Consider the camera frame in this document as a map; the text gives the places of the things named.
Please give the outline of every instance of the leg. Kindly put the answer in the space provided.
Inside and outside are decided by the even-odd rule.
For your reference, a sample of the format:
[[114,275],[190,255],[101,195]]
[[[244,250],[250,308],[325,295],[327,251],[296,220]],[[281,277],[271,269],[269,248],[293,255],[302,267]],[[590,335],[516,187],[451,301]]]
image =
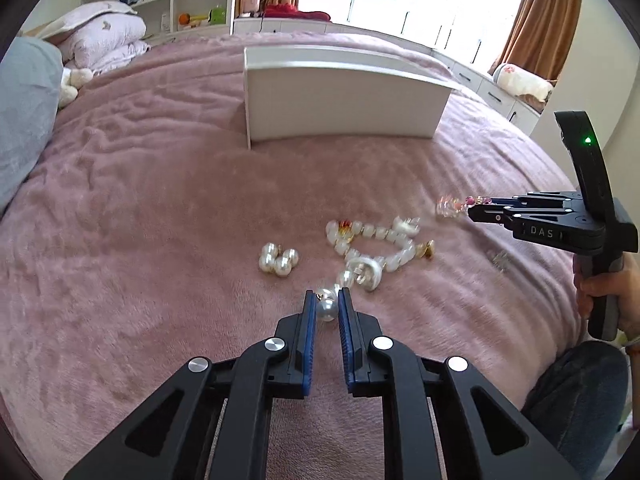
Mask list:
[[588,341],[565,352],[542,374],[522,414],[584,480],[590,480],[616,433],[628,371],[616,348]]

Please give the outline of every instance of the drawer handle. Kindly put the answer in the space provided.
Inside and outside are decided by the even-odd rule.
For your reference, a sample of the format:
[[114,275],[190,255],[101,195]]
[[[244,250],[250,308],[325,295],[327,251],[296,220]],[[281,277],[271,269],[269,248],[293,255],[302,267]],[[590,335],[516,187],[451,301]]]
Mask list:
[[499,97],[496,97],[495,95],[493,95],[491,92],[487,92],[491,97],[493,97],[496,101],[498,101],[499,103],[502,102],[502,99],[500,99]]

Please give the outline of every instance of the red folded garment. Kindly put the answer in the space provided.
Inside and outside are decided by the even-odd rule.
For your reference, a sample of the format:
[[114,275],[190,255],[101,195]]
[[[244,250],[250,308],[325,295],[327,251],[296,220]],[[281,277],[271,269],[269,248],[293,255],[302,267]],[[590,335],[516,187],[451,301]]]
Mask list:
[[295,5],[291,4],[269,4],[264,9],[265,18],[303,18],[305,20],[321,20],[323,22],[330,22],[331,16],[322,10],[315,10],[313,12],[302,12],[298,10]]

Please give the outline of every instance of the pink blanket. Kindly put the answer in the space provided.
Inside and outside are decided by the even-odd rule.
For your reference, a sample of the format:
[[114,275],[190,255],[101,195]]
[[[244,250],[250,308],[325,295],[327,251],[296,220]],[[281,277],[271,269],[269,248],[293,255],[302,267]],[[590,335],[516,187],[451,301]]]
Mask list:
[[[249,151],[242,49],[257,43],[368,48],[451,79],[382,40],[297,33],[168,44],[89,83],[0,222],[2,416],[44,480],[191,356],[238,356],[332,283],[344,264],[324,237],[331,219],[424,219],[418,239],[436,240],[436,257],[356,289],[354,304],[418,354],[468,357],[517,406],[580,336],[569,255],[433,213],[447,193],[571,189],[535,143],[461,90],[433,140]],[[258,270],[269,241],[300,251],[286,280]],[[275,403],[270,444],[270,479],[383,477],[380,401],[348,396],[336,322],[319,326],[310,398]]]

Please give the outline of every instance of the silver screw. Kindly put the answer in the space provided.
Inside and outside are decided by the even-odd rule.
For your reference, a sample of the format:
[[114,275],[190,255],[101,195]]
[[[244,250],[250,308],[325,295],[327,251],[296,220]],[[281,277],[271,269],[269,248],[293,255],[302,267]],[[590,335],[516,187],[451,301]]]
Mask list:
[[203,372],[207,368],[209,368],[209,362],[204,357],[196,357],[189,361],[189,370],[191,372]]
[[264,342],[264,347],[271,352],[277,352],[285,347],[285,343],[279,337],[271,337]]
[[449,359],[449,368],[451,368],[454,372],[464,372],[468,367],[465,358],[462,357],[452,357]]
[[373,340],[373,346],[375,346],[378,350],[389,350],[393,345],[393,340],[383,335]]

